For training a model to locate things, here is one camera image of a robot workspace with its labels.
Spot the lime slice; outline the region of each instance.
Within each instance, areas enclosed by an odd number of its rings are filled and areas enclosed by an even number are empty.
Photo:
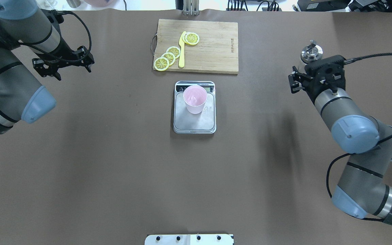
[[[166,52],[172,53],[175,56],[175,59],[177,59],[181,54],[181,50],[179,49],[179,47],[175,47],[175,46],[171,46],[170,48],[167,49]]]
[[[199,35],[194,32],[187,32],[184,36],[184,42],[188,45],[197,45],[199,43]]]
[[[173,63],[175,62],[175,59],[176,59],[175,55],[171,52],[166,52],[161,57],[165,57],[166,59],[168,59],[169,66],[173,65]]]
[[[165,57],[159,57],[154,61],[154,68],[157,71],[165,71],[169,67],[168,59]]]

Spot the yellow knife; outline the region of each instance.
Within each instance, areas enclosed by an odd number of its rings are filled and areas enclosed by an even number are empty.
[[[181,34],[181,37],[179,37],[179,47],[181,48],[181,54],[179,55],[178,66],[181,67],[181,68],[183,68],[184,65],[185,65],[185,63],[184,63],[184,46],[185,46],[185,43],[184,43],[184,39],[183,39],[185,33],[186,33],[186,31],[184,31]]]

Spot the metal bracket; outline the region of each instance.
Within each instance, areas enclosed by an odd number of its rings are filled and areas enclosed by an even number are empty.
[[[199,15],[199,0],[184,0],[182,6],[183,15]]]

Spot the robotic arm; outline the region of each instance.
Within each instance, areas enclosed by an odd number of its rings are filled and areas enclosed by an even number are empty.
[[[314,57],[315,46],[304,50]],[[333,139],[351,154],[332,196],[333,204],[353,217],[373,214],[392,225],[392,187],[382,183],[392,161],[392,127],[362,112],[346,93],[343,68],[353,60],[336,55],[302,61],[309,61],[305,73],[293,67],[288,76],[291,93],[304,90],[308,94]]]
[[[21,119],[31,124],[56,106],[53,96],[11,50],[30,47],[39,57],[33,59],[33,67],[42,77],[61,80],[58,69],[71,65],[91,72],[90,48],[73,51],[61,37],[63,14],[73,13],[43,11],[34,0],[0,0],[0,134]]]

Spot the gray table surface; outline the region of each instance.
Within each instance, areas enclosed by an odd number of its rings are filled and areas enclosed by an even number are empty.
[[[93,72],[36,75],[57,107],[0,136],[0,244],[136,245],[198,232],[233,233],[238,245],[392,244],[392,226],[332,205],[325,174],[344,152],[287,79],[310,39],[325,57],[392,52],[392,14],[202,11],[193,19],[239,24],[234,76],[152,70],[158,19],[187,19],[180,11],[78,13],[92,33]],[[87,44],[74,18],[62,31],[72,48]],[[15,53],[32,70],[34,54]],[[345,71],[355,102],[392,125],[392,57]],[[213,135],[173,132],[179,80],[215,82]],[[384,182],[392,186],[392,164]]]

